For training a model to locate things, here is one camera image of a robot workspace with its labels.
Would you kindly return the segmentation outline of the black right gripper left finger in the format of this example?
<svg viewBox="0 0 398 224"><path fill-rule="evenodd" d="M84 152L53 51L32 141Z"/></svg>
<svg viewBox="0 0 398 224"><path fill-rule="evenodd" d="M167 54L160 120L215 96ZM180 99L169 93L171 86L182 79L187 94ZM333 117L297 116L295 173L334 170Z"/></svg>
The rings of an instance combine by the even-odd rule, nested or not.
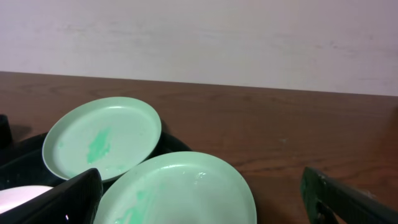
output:
<svg viewBox="0 0 398 224"><path fill-rule="evenodd" d="M90 224L94 222L102 193L99 171L88 169L1 214L1 224Z"/></svg>

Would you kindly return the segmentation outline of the pink plate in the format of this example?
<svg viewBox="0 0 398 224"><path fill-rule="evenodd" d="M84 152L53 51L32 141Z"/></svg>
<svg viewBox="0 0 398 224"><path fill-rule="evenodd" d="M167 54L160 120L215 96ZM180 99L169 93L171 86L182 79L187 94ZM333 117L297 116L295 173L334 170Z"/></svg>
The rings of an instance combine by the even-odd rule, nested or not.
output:
<svg viewBox="0 0 398 224"><path fill-rule="evenodd" d="M16 208L51 189L53 189L53 187L44 185L27 185L1 190L0 211L1 213L4 213L13 208Z"/></svg>

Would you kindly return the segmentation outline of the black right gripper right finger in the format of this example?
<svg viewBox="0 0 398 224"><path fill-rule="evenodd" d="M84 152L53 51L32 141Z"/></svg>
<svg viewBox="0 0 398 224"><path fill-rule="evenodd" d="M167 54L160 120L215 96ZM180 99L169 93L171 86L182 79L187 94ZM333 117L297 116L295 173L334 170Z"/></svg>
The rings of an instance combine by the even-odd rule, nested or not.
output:
<svg viewBox="0 0 398 224"><path fill-rule="evenodd" d="M321 171L304 168L300 193L311 224L397 224L397 212Z"/></svg>

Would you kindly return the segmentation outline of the green plate with stain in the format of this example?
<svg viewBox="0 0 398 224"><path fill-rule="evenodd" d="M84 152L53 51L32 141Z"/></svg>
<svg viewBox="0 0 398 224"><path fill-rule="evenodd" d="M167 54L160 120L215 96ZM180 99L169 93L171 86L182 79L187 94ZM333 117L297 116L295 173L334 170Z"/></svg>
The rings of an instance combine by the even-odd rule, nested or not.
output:
<svg viewBox="0 0 398 224"><path fill-rule="evenodd" d="M160 116L148 103L121 96L102 98L71 110L51 127L42 160L60 179L95 168L108 182L148 159L161 133Z"/></svg>

